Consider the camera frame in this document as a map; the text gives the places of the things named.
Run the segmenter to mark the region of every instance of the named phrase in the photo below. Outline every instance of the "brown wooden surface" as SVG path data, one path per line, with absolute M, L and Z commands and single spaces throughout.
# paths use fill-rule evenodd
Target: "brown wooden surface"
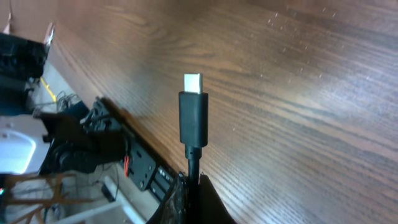
M 182 170 L 177 96 L 204 73 L 201 170 L 239 223 L 398 223 L 397 1 L 187 2 L 61 0 L 50 61 Z

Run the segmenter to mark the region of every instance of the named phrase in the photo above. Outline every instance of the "black connector housing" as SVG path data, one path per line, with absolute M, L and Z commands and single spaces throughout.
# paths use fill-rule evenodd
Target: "black connector housing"
M 178 94 L 180 103 L 180 142 L 191 147 L 205 147 L 208 143 L 207 93 Z

